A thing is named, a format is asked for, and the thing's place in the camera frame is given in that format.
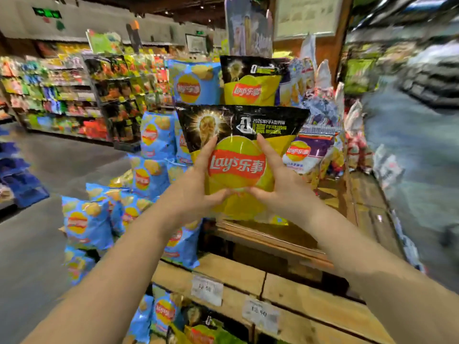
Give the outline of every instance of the snack package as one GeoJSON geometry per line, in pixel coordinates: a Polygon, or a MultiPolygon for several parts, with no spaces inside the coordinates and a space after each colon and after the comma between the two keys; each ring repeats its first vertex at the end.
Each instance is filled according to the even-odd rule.
{"type": "Polygon", "coordinates": [[[129,224],[139,217],[142,212],[149,208],[157,199],[148,200],[140,198],[134,193],[121,192],[121,225],[120,234],[126,232],[129,224]]]}
{"type": "Polygon", "coordinates": [[[220,63],[168,60],[175,102],[215,105],[220,102],[220,63]]]}
{"type": "Polygon", "coordinates": [[[144,295],[132,318],[128,335],[133,335],[135,340],[142,343],[150,342],[150,326],[153,318],[153,297],[144,295]]]}
{"type": "Polygon", "coordinates": [[[86,184],[86,191],[89,195],[89,200],[104,200],[108,199],[108,211],[110,212],[110,222],[112,229],[117,235],[121,235],[124,231],[121,228],[121,216],[123,208],[121,206],[121,192],[129,193],[127,187],[107,187],[94,183],[86,184]]]}
{"type": "Polygon", "coordinates": [[[335,142],[336,127],[305,124],[282,157],[284,164],[296,173],[309,173],[335,142]]]}
{"type": "Polygon", "coordinates": [[[153,306],[153,321],[151,329],[154,333],[165,336],[168,332],[169,324],[175,320],[180,311],[180,305],[174,301],[173,294],[164,291],[156,285],[152,285],[155,296],[153,306]]]}
{"type": "Polygon", "coordinates": [[[281,78],[288,73],[283,59],[220,57],[227,105],[274,106],[281,78]]]}
{"type": "Polygon", "coordinates": [[[176,179],[182,176],[188,169],[188,165],[175,163],[172,160],[166,159],[168,169],[169,182],[172,184],[176,179]]]}
{"type": "Polygon", "coordinates": [[[169,187],[166,161],[154,161],[129,155],[134,179],[132,191],[137,195],[154,199],[169,187]]]}
{"type": "Polygon", "coordinates": [[[75,286],[94,268],[95,260],[88,257],[86,252],[68,245],[65,247],[64,253],[64,266],[67,267],[70,282],[75,286]]]}
{"type": "Polygon", "coordinates": [[[64,226],[72,246],[105,250],[113,246],[108,200],[84,201],[62,197],[64,226]]]}
{"type": "Polygon", "coordinates": [[[183,227],[169,239],[164,249],[163,258],[193,269],[199,265],[197,244],[202,220],[197,220],[183,227]]]}
{"type": "MultiPolygon", "coordinates": [[[[256,142],[257,133],[282,156],[309,115],[307,109],[292,107],[179,104],[176,109],[193,161],[218,135],[209,160],[206,194],[249,186],[272,191],[274,178],[256,142]]],[[[253,220],[264,211],[264,205],[246,192],[233,194],[214,209],[232,220],[253,220]]]]}
{"type": "Polygon", "coordinates": [[[175,156],[174,117],[145,112],[141,124],[141,155],[162,160],[175,156]]]}
{"type": "Polygon", "coordinates": [[[177,150],[175,157],[179,163],[193,165],[188,146],[186,145],[185,137],[183,136],[183,130],[180,126],[179,116],[177,116],[176,111],[174,111],[174,117],[175,146],[177,150]]]}

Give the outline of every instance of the price label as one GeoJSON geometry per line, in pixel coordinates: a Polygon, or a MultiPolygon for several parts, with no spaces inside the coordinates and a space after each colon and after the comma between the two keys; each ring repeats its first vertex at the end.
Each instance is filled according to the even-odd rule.
{"type": "Polygon", "coordinates": [[[279,311],[271,304],[247,296],[242,317],[268,332],[277,334],[279,331],[279,311]]]}
{"type": "Polygon", "coordinates": [[[214,306],[222,305],[223,284],[195,275],[192,281],[191,295],[214,306]]]}

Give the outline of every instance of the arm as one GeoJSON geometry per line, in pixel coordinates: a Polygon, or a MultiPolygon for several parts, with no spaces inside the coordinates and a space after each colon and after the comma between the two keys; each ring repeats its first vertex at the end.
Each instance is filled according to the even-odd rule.
{"type": "Polygon", "coordinates": [[[217,138],[195,165],[137,218],[95,268],[73,288],[23,344],[120,343],[172,234],[201,219],[231,194],[204,195],[204,175],[217,138]]]}
{"type": "Polygon", "coordinates": [[[273,192],[248,191],[311,234],[398,344],[459,343],[459,297],[365,237],[325,205],[260,135],[273,192]]]}

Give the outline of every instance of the hanging sign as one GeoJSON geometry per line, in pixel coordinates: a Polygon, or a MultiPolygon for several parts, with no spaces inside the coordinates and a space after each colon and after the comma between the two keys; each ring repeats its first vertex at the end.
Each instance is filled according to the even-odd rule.
{"type": "Polygon", "coordinates": [[[342,0],[276,0],[274,39],[334,36],[342,0]]]}
{"type": "Polygon", "coordinates": [[[273,17],[250,0],[225,0],[226,31],[231,55],[271,58],[273,17]]]}

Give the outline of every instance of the wooden board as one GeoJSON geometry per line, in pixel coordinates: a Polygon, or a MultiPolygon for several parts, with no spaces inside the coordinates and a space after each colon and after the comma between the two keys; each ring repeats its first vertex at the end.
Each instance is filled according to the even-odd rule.
{"type": "Polygon", "coordinates": [[[262,299],[381,344],[394,344],[363,304],[267,274],[262,299]]]}
{"type": "Polygon", "coordinates": [[[279,311],[278,334],[269,333],[259,327],[255,327],[256,333],[265,333],[289,344],[369,344],[367,341],[335,328],[328,327],[284,309],[275,308],[279,311]]]}
{"type": "Polygon", "coordinates": [[[155,274],[152,277],[153,283],[156,283],[169,291],[181,293],[182,295],[190,298],[192,301],[232,318],[251,329],[251,322],[242,317],[242,308],[244,307],[244,302],[246,300],[246,295],[244,293],[224,285],[222,305],[218,307],[191,296],[192,280],[193,274],[190,271],[163,261],[159,262],[155,274]]]}

